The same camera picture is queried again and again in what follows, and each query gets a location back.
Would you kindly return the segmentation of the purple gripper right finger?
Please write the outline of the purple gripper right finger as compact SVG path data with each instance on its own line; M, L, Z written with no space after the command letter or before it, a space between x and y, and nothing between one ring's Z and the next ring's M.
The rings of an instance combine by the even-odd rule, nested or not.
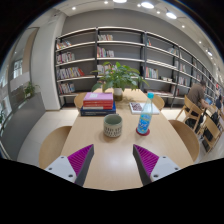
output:
M169 157L157 156L136 144L133 145L133 156L143 185L148 185L180 170L180 167Z

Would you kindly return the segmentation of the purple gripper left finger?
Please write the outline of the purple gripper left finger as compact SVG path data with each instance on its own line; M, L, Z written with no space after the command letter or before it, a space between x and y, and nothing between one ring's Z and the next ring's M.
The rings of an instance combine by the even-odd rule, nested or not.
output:
M93 155L94 145L90 144L68 157L59 156L46 168L46 171L78 186L83 186Z

